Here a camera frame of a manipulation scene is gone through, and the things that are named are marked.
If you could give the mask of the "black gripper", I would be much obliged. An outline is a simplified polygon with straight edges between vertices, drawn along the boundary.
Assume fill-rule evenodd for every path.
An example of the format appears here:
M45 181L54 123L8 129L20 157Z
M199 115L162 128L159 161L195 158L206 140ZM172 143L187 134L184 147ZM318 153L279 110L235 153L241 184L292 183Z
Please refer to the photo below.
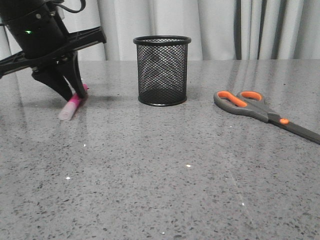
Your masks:
M79 98L86 97L77 51L106 43L102 27L70 33L63 26L14 26L10 31L22 51L0 61L1 77L33 68L32 77L50 87L66 101L73 96L68 83Z

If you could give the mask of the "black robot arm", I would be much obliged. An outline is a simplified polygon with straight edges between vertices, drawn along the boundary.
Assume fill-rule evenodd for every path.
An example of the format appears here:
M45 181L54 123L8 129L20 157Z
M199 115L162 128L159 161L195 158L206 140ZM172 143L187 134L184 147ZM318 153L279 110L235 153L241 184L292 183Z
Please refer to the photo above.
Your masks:
M60 0L2 0L0 19L21 48L21 51L0 62L0 75L26 68L32 77L69 101L76 93L86 97L78 63L78 50L106 43L101 26L69 32L58 13Z

